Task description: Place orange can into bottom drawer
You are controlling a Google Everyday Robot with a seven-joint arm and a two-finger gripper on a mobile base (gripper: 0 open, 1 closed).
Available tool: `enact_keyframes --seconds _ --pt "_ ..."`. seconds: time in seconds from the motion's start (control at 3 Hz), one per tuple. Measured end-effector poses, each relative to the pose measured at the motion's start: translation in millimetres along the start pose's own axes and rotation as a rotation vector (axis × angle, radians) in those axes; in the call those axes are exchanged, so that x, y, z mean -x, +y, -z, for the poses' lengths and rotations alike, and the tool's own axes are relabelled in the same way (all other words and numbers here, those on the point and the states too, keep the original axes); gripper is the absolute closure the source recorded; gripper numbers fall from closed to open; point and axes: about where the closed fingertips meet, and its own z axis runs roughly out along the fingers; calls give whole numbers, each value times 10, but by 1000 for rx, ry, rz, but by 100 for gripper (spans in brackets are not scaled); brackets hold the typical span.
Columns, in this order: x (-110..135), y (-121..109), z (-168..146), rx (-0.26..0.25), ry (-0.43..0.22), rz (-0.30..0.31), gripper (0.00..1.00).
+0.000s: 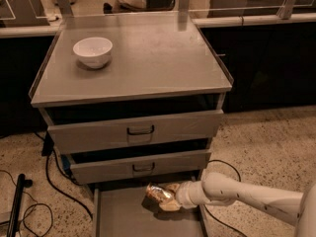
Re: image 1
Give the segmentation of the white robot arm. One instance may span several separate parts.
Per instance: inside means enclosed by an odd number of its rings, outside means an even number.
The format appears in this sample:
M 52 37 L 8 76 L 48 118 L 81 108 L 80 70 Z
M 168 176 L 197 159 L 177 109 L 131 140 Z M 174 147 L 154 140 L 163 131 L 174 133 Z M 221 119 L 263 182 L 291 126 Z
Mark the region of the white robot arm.
M 200 181 L 172 184 L 175 190 L 159 201 L 166 211 L 198 205 L 226 205 L 238 200 L 295 227 L 294 237 L 316 237 L 316 183 L 304 193 L 238 182 L 207 173 Z

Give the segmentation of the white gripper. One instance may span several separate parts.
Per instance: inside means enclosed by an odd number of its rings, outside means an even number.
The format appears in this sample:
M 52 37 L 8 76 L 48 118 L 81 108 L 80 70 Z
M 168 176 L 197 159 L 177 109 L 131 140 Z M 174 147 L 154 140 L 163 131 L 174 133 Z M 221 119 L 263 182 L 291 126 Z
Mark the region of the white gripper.
M 176 194 L 176 200 L 167 200 L 159 203 L 159 207 L 168 212 L 178 211 L 181 207 L 185 209 L 195 208 L 201 204 L 209 204 L 210 199 L 205 195 L 201 181 L 187 181 L 180 185 L 169 184 L 165 187 L 169 192 Z

